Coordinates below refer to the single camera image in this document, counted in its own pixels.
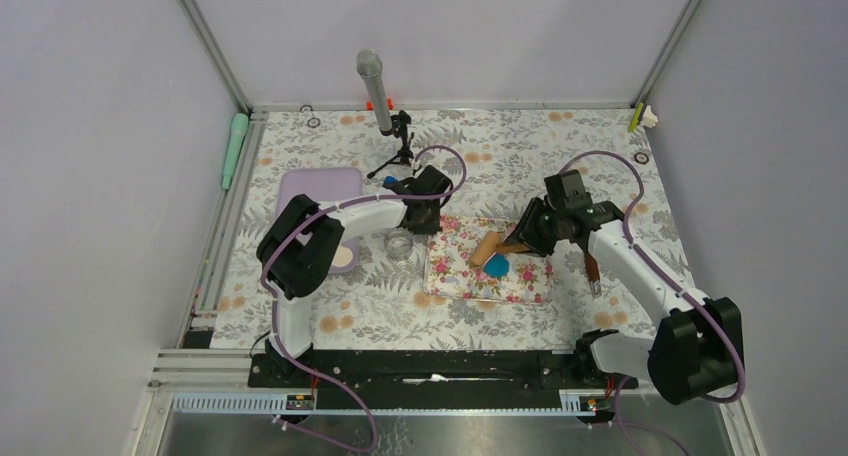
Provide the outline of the grey microphone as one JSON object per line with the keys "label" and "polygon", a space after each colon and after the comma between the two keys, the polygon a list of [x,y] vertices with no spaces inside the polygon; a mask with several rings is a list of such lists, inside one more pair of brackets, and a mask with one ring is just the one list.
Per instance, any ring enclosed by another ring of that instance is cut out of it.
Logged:
{"label": "grey microphone", "polygon": [[359,51],[356,56],[356,69],[365,84],[378,129],[383,135],[392,135],[394,126],[382,78],[383,64],[377,52],[372,49]]}

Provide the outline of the beige dough disc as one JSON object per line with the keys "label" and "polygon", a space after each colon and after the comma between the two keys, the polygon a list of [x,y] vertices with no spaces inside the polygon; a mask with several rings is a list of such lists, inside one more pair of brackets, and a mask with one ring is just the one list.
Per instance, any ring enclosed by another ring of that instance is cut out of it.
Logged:
{"label": "beige dough disc", "polygon": [[331,271],[334,273],[348,271],[354,262],[354,256],[354,251],[350,247],[339,245],[331,261]]}

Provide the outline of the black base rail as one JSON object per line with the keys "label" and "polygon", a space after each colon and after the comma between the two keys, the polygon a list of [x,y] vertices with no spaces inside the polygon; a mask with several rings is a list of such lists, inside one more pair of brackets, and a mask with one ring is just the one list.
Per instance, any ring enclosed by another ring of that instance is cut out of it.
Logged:
{"label": "black base rail", "polygon": [[251,388],[304,390],[319,410],[569,410],[607,401],[624,377],[592,373],[570,352],[309,350],[295,367],[268,350],[251,358]]}

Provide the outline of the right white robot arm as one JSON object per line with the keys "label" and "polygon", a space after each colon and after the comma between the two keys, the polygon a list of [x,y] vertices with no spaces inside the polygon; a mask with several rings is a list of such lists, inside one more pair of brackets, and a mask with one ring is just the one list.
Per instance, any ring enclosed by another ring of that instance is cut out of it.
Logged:
{"label": "right white robot arm", "polygon": [[686,285],[630,229],[609,201],[596,202],[576,170],[549,176],[547,194],[530,200],[507,236],[521,253],[550,256],[568,241],[609,270],[655,326],[653,339],[594,330],[575,344],[573,372],[597,388],[612,375],[650,382],[669,403],[718,401],[717,391],[745,388],[742,318],[728,298],[713,299]]}

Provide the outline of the floral tablecloth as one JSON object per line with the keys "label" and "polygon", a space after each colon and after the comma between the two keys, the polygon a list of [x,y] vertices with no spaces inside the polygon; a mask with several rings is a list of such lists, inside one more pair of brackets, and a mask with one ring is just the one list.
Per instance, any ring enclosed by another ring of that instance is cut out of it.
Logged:
{"label": "floral tablecloth", "polygon": [[[413,146],[424,162],[462,183],[449,215],[515,220],[544,179],[571,164],[595,200],[632,210],[631,225],[684,278],[691,271],[644,129],[626,110],[438,110],[412,112]],[[270,325],[271,297],[255,252],[274,219],[281,176],[299,168],[356,167],[362,174],[393,155],[397,141],[362,111],[275,112],[265,122],[245,207],[218,303],[211,344],[248,348]],[[478,302],[429,295],[423,288],[425,240],[390,260],[384,237],[362,239],[350,272],[328,277],[314,293],[313,341],[319,349],[555,349],[583,333],[615,329],[650,338],[654,326],[609,270],[593,297],[580,250],[561,243],[553,285],[542,304]]]}

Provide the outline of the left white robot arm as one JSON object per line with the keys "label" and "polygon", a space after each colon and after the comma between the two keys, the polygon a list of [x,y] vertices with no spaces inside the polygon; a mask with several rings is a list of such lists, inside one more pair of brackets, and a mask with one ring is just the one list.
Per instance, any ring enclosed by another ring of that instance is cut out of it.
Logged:
{"label": "left white robot arm", "polygon": [[309,377],[312,294],[330,274],[336,250],[371,233],[400,228],[414,235],[441,230],[440,213],[457,187],[431,165],[401,180],[387,178],[368,195],[338,201],[294,196],[256,250],[260,284],[272,298],[266,354],[288,387]]}

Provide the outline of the red clip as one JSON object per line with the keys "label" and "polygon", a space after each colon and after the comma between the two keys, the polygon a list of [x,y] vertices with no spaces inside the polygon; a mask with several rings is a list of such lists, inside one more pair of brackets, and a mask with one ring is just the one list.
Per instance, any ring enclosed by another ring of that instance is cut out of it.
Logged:
{"label": "red clip", "polygon": [[[394,104],[393,104],[393,101],[392,101],[391,98],[387,99],[387,107],[390,111],[394,109]],[[366,110],[367,111],[373,111],[373,104],[372,104],[371,101],[366,103]]]}

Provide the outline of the floral cutting board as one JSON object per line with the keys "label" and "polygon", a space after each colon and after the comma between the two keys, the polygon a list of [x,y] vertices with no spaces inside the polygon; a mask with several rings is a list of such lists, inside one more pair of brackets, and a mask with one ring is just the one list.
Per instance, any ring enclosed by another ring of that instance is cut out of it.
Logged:
{"label": "floral cutting board", "polygon": [[452,299],[542,304],[549,300],[553,268],[547,257],[522,254],[506,237],[506,220],[441,217],[441,231],[427,243],[424,290]]}

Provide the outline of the black microphone tripod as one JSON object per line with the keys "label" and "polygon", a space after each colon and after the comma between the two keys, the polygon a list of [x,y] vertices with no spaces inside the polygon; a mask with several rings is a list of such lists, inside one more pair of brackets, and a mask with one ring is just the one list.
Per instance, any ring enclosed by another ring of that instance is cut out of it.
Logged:
{"label": "black microphone tripod", "polygon": [[412,123],[412,118],[406,111],[400,110],[397,114],[391,116],[391,122],[392,130],[389,135],[400,141],[400,148],[396,151],[394,156],[374,170],[368,172],[366,174],[368,179],[373,179],[380,171],[391,165],[412,166],[415,158],[415,154],[411,147],[411,142],[415,137],[415,133],[409,131],[409,125]]}

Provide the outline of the white clip in corner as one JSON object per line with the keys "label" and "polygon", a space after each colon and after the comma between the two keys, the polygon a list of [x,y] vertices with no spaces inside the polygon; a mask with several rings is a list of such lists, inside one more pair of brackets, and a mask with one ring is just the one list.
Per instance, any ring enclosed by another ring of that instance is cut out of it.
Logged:
{"label": "white clip in corner", "polygon": [[641,111],[640,125],[644,128],[654,128],[659,122],[658,116],[654,113],[652,106],[646,104]]}

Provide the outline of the purple tray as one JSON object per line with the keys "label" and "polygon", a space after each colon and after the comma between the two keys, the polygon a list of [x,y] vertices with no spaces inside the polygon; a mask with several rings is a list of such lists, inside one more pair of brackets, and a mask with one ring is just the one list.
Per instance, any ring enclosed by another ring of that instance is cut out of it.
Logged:
{"label": "purple tray", "polygon": [[[286,171],[280,178],[274,218],[277,218],[289,201],[299,194],[306,194],[316,202],[341,201],[361,196],[363,191],[362,173],[353,166],[332,168],[299,168]],[[359,240],[343,241],[354,251],[354,262],[350,272],[358,263]]]}

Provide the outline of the green marker pen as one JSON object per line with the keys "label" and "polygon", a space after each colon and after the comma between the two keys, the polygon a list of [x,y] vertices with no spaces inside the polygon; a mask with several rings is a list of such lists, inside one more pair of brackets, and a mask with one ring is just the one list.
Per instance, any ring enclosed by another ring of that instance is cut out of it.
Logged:
{"label": "green marker pen", "polygon": [[235,171],[241,154],[244,138],[249,128],[249,117],[244,113],[237,113],[231,120],[229,140],[225,154],[221,187],[228,191],[232,186]]}

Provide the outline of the wooden rolling pin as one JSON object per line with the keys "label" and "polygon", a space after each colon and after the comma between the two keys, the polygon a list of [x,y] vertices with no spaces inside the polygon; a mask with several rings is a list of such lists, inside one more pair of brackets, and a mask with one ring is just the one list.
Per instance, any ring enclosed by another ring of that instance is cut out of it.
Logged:
{"label": "wooden rolling pin", "polygon": [[506,242],[503,232],[489,231],[471,253],[468,263],[472,268],[482,268],[484,263],[495,253],[506,255],[523,253],[528,250],[529,248],[524,244]]}

